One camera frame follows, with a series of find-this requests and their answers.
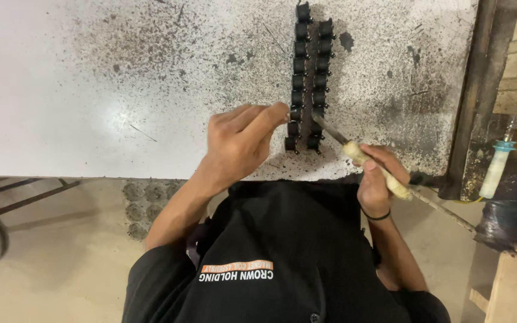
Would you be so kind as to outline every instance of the white table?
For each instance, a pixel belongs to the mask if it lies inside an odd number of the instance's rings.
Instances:
[[[353,39],[350,51],[334,42],[327,120],[442,175],[477,2],[310,4]],[[212,114],[290,101],[295,5],[0,0],[0,176],[188,178]],[[285,132],[252,179],[355,171],[330,139],[322,156],[285,152]]]

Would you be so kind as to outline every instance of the black wrist band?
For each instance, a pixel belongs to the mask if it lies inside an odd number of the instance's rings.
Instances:
[[[373,217],[369,217],[368,214],[366,214],[366,212],[364,212],[364,209],[363,208],[360,208],[360,210],[364,213],[364,215],[369,218],[370,220],[372,221],[380,221],[380,220],[384,220],[386,219],[389,215],[390,215],[390,209],[388,209],[388,213],[386,213],[385,216],[381,216],[379,218],[373,218]]]

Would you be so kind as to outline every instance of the right hand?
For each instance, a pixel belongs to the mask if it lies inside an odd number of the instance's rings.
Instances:
[[[255,171],[269,155],[273,131],[287,120],[288,106],[245,104],[209,120],[208,150],[197,167],[206,191],[217,194]]]
[[[360,149],[379,162],[402,185],[408,185],[410,174],[386,146],[361,144]],[[392,207],[392,193],[386,187],[386,179],[374,160],[369,159],[362,166],[364,175],[356,196],[361,208],[368,216],[382,217]]]

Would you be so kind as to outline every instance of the orange label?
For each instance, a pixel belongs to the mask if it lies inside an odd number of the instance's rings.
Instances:
[[[227,272],[235,270],[255,270],[255,269],[270,269],[272,268],[272,261],[254,260],[246,263],[237,262],[226,265],[204,265],[201,272]]]

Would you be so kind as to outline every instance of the white cylinder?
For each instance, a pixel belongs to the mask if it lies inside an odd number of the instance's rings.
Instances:
[[[484,198],[494,197],[496,187],[498,187],[498,184],[500,183],[500,178],[504,172],[504,167],[506,166],[509,154],[510,151],[496,150],[494,157],[492,158],[492,162],[488,167],[488,172],[484,178],[482,188],[480,189],[480,196]]]

